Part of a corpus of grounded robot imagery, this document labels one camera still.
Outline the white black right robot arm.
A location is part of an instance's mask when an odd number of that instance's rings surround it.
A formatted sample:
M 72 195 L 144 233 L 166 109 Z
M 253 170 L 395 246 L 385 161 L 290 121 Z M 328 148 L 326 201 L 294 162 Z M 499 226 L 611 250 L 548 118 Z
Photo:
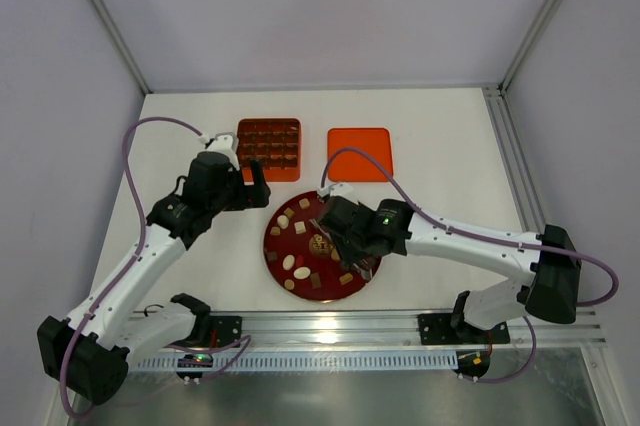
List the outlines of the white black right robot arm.
M 429 256 L 502 276 L 491 287 L 459 293 L 450 324 L 464 341 L 525 315 L 560 325 L 576 320 L 581 261 L 559 226 L 515 234 L 464 223 L 435 225 L 393 199 L 377 209 L 344 196 L 326 196 L 322 202 L 319 226 L 348 266 L 366 266 L 392 254 Z

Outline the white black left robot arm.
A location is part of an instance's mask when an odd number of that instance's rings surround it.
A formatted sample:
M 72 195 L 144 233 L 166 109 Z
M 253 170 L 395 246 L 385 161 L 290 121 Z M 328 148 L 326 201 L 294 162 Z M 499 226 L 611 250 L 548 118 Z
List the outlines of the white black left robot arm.
M 130 316 L 164 272 L 222 212 L 264 208 L 270 189 L 259 160 L 251 183 L 220 152 L 199 153 L 175 190 L 142 221 L 142 236 L 128 258 L 63 319 L 47 317 L 37 329 L 45 373 L 98 406 L 119 390 L 129 369 L 158 350 L 212 343 L 210 307 L 186 294 L 139 321 Z

